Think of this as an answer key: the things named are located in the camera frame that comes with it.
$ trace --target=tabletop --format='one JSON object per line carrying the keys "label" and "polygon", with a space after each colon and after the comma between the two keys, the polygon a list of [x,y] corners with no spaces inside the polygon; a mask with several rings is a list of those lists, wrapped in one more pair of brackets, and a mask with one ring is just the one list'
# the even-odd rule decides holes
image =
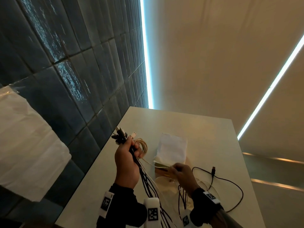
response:
{"label": "tabletop", "polygon": [[[244,199],[229,215],[244,228],[263,228],[264,221],[258,206],[244,158],[230,119],[129,107],[118,127],[131,134],[137,133],[148,145],[145,159],[152,163],[162,133],[188,139],[187,158],[192,166],[238,184]],[[97,159],[78,186],[74,195],[59,216],[56,224],[65,228],[96,227],[104,193],[116,176],[114,154],[117,145],[109,139]],[[147,173],[154,178],[154,168],[142,162]],[[194,176],[211,182],[211,176],[194,170]],[[233,184],[215,179],[213,186],[225,210],[231,209],[241,198],[241,191]],[[147,198],[142,182],[134,189],[137,200]]]}

